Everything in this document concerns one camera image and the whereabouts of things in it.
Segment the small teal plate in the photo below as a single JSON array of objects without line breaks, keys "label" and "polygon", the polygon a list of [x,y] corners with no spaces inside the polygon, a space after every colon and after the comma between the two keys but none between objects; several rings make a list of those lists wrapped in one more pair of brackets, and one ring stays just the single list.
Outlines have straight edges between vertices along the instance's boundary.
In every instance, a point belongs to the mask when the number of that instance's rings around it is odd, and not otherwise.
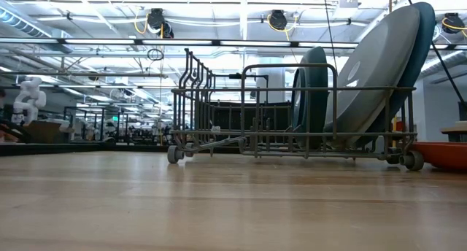
[{"label": "small teal plate", "polygon": [[[300,63],[327,63],[324,49],[313,47],[308,50]],[[293,81],[293,88],[327,88],[327,67],[298,67]],[[293,112],[291,112],[293,130],[305,133],[309,123],[310,133],[322,133],[325,125],[328,104],[328,91],[293,90]],[[306,137],[296,136],[296,142],[302,149],[306,149]],[[308,148],[316,150],[322,142],[319,136],[309,137]]]}]

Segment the large light blue plate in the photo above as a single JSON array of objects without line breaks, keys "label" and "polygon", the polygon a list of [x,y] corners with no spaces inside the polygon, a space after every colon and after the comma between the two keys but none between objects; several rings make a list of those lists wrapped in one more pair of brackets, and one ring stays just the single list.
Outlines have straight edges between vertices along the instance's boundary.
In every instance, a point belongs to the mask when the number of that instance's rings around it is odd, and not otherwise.
[{"label": "large light blue plate", "polygon": [[[385,106],[382,86],[396,86],[412,53],[420,11],[413,6],[401,7],[375,26],[354,49],[337,77],[338,90],[329,94],[325,132],[337,127],[339,133],[367,132]],[[336,123],[333,105],[336,102]]]}]

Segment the large dark blue plate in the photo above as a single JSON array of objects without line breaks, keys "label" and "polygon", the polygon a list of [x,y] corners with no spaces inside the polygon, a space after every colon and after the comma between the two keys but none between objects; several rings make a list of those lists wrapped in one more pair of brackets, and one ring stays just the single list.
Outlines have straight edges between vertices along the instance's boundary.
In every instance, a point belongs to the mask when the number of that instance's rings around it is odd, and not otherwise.
[{"label": "large dark blue plate", "polygon": [[[406,68],[401,75],[401,78],[397,84],[398,87],[408,87],[411,88],[414,86],[421,69],[425,63],[425,60],[428,56],[430,50],[430,45],[433,38],[434,27],[436,25],[435,12],[432,6],[426,2],[418,2],[412,4],[410,7],[417,9],[420,12],[420,23],[417,31],[417,36],[414,41],[414,47]],[[402,107],[407,96],[410,94],[409,91],[393,91],[390,97],[390,111],[389,118],[395,116],[397,111]],[[374,122],[369,126],[366,133],[375,133],[383,132],[385,128],[385,111],[382,110]],[[357,147],[363,147],[369,142],[377,139],[376,136],[362,136],[356,141]]]}]

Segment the small orange plate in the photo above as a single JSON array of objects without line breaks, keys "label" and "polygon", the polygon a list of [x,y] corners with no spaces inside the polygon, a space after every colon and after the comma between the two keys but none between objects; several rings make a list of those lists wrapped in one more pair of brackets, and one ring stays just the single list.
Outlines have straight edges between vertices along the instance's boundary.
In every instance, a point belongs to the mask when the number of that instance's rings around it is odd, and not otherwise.
[{"label": "small orange plate", "polygon": [[467,171],[467,142],[415,142],[410,149],[438,169]]}]

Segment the black background panel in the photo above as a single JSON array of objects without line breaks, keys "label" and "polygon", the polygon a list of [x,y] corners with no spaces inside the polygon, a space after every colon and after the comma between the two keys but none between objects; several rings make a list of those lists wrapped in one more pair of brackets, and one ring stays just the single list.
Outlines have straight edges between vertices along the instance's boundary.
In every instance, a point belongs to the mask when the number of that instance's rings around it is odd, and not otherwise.
[{"label": "black background panel", "polygon": [[[244,105],[245,129],[249,130],[253,126],[253,119],[258,120],[258,125],[270,131],[284,131],[290,125],[290,103],[260,103],[256,111],[257,104]],[[231,102],[221,102],[213,106],[214,125],[220,126],[222,130],[232,131],[241,129],[241,104]]]}]

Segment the white round column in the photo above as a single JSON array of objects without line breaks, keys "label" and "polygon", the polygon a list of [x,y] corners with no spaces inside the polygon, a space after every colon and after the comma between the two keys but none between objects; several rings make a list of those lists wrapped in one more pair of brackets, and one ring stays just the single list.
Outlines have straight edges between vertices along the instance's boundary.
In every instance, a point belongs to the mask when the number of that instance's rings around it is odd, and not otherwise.
[{"label": "white round column", "polygon": [[[263,57],[258,59],[259,64],[282,63],[283,59],[278,57]],[[285,68],[284,67],[268,67],[257,68],[258,75],[268,75],[269,82],[264,78],[257,78],[256,86],[259,88],[283,88],[285,86]],[[284,91],[269,91],[260,92],[260,103],[267,101],[268,103],[285,102]]]}]

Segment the long ceiling light strip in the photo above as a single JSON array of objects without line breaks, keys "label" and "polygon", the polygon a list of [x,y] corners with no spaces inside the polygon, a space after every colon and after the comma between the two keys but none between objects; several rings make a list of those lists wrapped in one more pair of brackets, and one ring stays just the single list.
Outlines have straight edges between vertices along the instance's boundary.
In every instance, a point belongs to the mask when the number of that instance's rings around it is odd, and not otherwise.
[{"label": "long ceiling light strip", "polygon": [[78,39],[78,38],[18,38],[0,37],[6,44],[49,45],[174,45],[174,46],[229,46],[229,47],[323,47],[329,49],[355,49],[355,42],[279,42],[221,39]]}]

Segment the brown box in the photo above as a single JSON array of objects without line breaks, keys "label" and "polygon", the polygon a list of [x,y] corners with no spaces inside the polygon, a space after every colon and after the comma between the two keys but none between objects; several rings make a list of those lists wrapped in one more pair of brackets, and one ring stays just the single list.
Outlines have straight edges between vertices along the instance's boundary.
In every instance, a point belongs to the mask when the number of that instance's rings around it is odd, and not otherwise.
[{"label": "brown box", "polygon": [[69,141],[69,136],[74,133],[74,129],[69,124],[54,123],[48,121],[32,121],[23,127],[31,136],[31,143],[39,144],[64,144]]}]

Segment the wooden background table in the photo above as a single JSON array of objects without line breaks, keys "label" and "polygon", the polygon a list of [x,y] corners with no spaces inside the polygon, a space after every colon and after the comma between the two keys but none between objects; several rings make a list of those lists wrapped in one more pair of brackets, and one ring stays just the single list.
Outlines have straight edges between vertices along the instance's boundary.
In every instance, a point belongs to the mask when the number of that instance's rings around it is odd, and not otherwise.
[{"label": "wooden background table", "polygon": [[449,142],[467,142],[467,120],[456,121],[453,127],[442,128]]}]

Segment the white ceiling duct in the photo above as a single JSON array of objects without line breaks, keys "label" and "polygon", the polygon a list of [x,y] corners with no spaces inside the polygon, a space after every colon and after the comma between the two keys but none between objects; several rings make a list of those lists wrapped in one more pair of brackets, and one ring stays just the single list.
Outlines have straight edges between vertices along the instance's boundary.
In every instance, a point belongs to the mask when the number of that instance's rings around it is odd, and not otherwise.
[{"label": "white ceiling duct", "polygon": [[461,64],[467,64],[467,51],[459,50],[443,55],[441,60],[439,58],[430,59],[422,66],[418,79],[421,80],[438,73],[446,74],[446,70]]}]

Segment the silver ceiling duct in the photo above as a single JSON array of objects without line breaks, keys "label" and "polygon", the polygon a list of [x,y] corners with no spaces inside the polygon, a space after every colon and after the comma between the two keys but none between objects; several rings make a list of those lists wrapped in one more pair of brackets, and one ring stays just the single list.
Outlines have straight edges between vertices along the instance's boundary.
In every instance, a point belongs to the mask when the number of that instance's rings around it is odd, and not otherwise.
[{"label": "silver ceiling duct", "polygon": [[29,36],[31,40],[28,39],[27,42],[31,44],[44,44],[48,50],[65,54],[72,52],[70,47],[61,44],[57,39],[53,39],[53,35],[47,29],[33,24],[30,18],[20,14],[12,7],[8,7],[5,0],[0,0],[0,23],[13,27]]}]

